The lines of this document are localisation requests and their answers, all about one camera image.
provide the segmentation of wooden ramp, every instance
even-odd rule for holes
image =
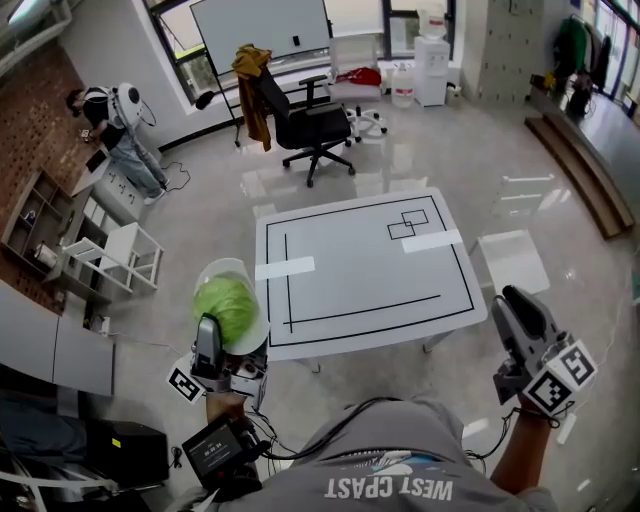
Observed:
[[[605,239],[634,225],[634,219],[607,172],[573,131],[556,114],[527,118],[525,125],[544,144],[569,177]]]

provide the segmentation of green cabbage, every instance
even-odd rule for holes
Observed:
[[[247,332],[257,309],[244,283],[228,277],[214,277],[200,286],[193,306],[196,321],[200,321],[203,313],[216,317],[223,345],[233,343]]]

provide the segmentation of gray t-shirt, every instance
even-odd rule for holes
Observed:
[[[349,412],[323,426],[309,444]],[[557,512],[548,490],[513,496],[475,470],[462,449],[462,429],[458,418],[427,399],[375,404],[325,448],[269,478],[261,491],[208,511]],[[167,512],[185,510],[204,495],[192,491]]]

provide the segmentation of brick wall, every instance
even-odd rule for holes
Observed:
[[[80,179],[95,148],[80,141],[86,128],[65,98],[82,88],[71,61],[57,42],[38,49],[0,78],[0,229],[4,230],[31,175],[45,169],[67,192]],[[0,252],[0,279],[60,313],[54,290],[21,270]]]

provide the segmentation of black office chair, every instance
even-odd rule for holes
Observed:
[[[329,149],[343,142],[347,147],[351,146],[348,139],[351,125],[344,109],[334,103],[313,106],[314,84],[326,78],[320,75],[299,82],[300,85],[307,86],[307,104],[304,108],[295,110],[289,108],[287,95],[278,87],[269,70],[265,69],[255,81],[256,90],[275,117],[278,144],[285,149],[309,148],[282,161],[282,165],[289,167],[293,160],[310,156],[311,167],[307,175],[309,188],[313,187],[313,173],[321,156],[348,166],[351,176],[356,173],[351,162],[329,152]]]

